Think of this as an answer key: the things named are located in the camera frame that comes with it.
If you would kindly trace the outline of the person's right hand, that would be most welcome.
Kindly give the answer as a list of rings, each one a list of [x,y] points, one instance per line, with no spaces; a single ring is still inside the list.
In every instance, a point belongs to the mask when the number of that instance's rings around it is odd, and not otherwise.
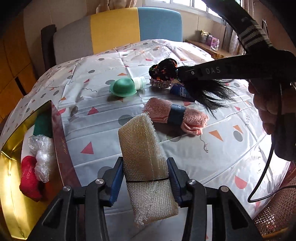
[[[263,94],[257,92],[251,82],[249,82],[248,90],[251,94],[253,94],[253,104],[258,110],[264,131],[268,135],[271,135],[275,131],[278,114],[277,97],[275,97],[275,99],[265,98]]]

